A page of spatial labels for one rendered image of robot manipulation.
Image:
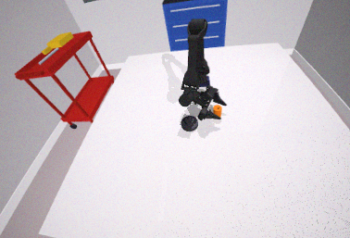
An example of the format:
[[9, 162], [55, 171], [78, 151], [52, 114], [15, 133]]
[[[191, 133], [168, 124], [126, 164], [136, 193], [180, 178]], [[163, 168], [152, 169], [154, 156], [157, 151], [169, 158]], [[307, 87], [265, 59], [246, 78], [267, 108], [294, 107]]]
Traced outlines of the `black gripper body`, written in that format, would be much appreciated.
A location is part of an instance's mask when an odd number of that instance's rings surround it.
[[[206, 104], [204, 104], [204, 103], [198, 98], [199, 95], [200, 95], [200, 96], [202, 95], [200, 92], [198, 92], [197, 95], [196, 95], [196, 97], [194, 98], [194, 104], [195, 104], [195, 105], [198, 104], [198, 105], [200, 105], [201, 108], [202, 108], [202, 110], [200, 111], [200, 113], [199, 113], [199, 115], [198, 115], [198, 119], [200, 119], [201, 121], [203, 120], [203, 118], [206, 117], [206, 115], [207, 115], [207, 113], [208, 113], [208, 107], [209, 107], [211, 101], [214, 100], [215, 97], [217, 96], [219, 89], [218, 89], [218, 88], [214, 88], [214, 91], [216, 91], [216, 92], [215, 92], [213, 98], [207, 100], [207, 103], [206, 103]], [[208, 101], [209, 101], [209, 102], [208, 102]]]

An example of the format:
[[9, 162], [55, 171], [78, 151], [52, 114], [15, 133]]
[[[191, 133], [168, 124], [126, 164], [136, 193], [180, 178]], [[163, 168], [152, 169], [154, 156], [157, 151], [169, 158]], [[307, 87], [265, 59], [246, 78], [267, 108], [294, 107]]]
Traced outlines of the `orange knob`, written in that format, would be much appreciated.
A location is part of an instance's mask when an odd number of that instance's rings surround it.
[[219, 105], [214, 106], [214, 112], [213, 113], [221, 117], [222, 106], [219, 106]]

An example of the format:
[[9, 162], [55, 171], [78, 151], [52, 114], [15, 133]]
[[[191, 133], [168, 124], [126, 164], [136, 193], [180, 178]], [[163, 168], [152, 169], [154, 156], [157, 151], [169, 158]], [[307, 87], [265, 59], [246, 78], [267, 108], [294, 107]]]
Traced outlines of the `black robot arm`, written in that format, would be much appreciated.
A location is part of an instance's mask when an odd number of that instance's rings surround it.
[[[196, 97], [200, 83], [206, 83], [210, 73], [210, 67], [205, 60], [204, 36], [206, 35], [207, 21], [206, 19], [191, 19], [189, 22], [188, 31], [188, 68], [184, 73], [181, 90], [183, 94], [179, 98], [181, 106], [189, 106]], [[185, 86], [184, 86], [185, 84]], [[196, 89], [194, 88], [196, 87]], [[212, 99], [216, 91], [212, 85], [206, 87], [205, 92], [201, 92], [198, 98], [204, 103]]]

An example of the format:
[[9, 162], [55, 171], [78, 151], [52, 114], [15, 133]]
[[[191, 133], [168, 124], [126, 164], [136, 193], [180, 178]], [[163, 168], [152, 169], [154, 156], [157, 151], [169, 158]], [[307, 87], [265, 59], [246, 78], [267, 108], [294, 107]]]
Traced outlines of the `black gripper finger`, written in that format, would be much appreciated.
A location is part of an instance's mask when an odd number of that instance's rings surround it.
[[221, 119], [220, 116], [214, 114], [210, 109], [204, 119]]
[[226, 104], [224, 103], [224, 100], [220, 97], [219, 92], [215, 97], [215, 99], [213, 100], [213, 102], [226, 106]]

